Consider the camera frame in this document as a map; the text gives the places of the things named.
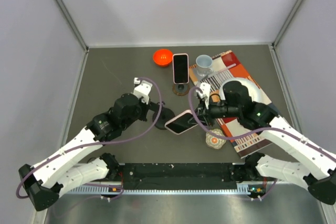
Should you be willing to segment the black round-base phone stand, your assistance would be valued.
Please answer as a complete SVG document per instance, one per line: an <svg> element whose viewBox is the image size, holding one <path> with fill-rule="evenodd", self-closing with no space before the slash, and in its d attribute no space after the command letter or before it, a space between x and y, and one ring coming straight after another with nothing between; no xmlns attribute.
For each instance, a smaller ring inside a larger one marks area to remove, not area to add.
<svg viewBox="0 0 336 224"><path fill-rule="evenodd" d="M166 122L173 119L175 117L175 114L171 109L165 106L165 102L157 102L157 103L150 102L149 110L154 112L152 116L153 122L155 121L158 115L160 105L162 106L162 110L154 126L159 130L165 130Z"/></svg>

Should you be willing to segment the phone with pink case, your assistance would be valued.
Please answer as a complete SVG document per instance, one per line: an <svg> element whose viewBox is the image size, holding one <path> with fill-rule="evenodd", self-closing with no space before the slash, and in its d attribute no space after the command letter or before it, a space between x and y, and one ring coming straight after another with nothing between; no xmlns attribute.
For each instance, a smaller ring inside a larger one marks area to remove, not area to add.
<svg viewBox="0 0 336 224"><path fill-rule="evenodd" d="M189 82L188 60L188 54L173 55L173 82L175 84L186 84Z"/></svg>

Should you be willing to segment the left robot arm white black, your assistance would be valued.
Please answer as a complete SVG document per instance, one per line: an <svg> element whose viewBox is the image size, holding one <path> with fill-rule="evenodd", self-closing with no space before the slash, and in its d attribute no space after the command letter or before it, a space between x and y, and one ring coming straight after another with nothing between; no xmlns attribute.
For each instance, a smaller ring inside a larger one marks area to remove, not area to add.
<svg viewBox="0 0 336 224"><path fill-rule="evenodd" d="M26 195L17 193L17 198L30 199L35 210L42 211L78 186L97 179L116 179L119 164L111 154L102 154L89 164L78 165L78 162L103 146L115 143L134 122L146 121L149 111L159 114L162 109L161 102L152 102L144 92L123 94L108 111L94 116L58 151L34 165L21 166L18 189L24 189Z"/></svg>

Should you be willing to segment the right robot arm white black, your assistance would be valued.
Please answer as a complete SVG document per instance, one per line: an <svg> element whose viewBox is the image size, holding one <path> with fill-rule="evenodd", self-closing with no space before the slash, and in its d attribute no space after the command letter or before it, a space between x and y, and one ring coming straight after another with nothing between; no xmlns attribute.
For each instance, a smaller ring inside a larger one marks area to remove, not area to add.
<svg viewBox="0 0 336 224"><path fill-rule="evenodd" d="M327 205L335 204L335 154L321 148L295 130L281 115L262 102L261 90L244 78L232 78L219 89L219 101L211 102L211 85L201 83L190 89L188 99L195 94L197 109L191 109L196 123L206 132L200 121L217 118L237 118L248 130L232 140L259 134L296 159L295 163L274 159L265 154L254 154L245 161L245 174L252 180L272 177L287 181L307 190L315 199Z"/></svg>

